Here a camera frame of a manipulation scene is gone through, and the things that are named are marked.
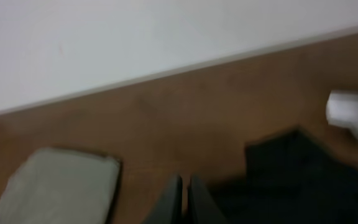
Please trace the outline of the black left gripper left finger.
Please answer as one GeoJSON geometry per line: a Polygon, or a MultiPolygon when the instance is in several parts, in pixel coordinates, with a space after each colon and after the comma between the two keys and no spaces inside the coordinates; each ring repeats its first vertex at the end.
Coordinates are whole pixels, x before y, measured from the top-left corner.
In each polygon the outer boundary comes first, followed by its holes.
{"type": "Polygon", "coordinates": [[[183,181],[174,175],[163,190],[157,203],[142,224],[178,224],[181,222],[183,181]]]}

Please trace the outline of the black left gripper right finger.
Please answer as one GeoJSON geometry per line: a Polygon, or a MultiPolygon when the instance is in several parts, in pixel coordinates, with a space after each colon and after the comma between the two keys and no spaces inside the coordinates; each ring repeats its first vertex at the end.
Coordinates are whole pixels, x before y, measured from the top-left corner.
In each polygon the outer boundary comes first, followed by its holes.
{"type": "Polygon", "coordinates": [[[204,182],[192,176],[188,194],[188,210],[194,224],[227,224],[204,182]]]}

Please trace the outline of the black polo shirt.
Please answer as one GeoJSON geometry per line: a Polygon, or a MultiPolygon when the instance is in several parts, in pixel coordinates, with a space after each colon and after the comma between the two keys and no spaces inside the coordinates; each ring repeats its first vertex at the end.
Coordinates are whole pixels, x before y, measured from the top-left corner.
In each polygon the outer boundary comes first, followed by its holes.
{"type": "Polygon", "coordinates": [[[358,223],[358,170],[294,130],[245,148],[246,174],[212,196],[229,223],[358,223]]]}

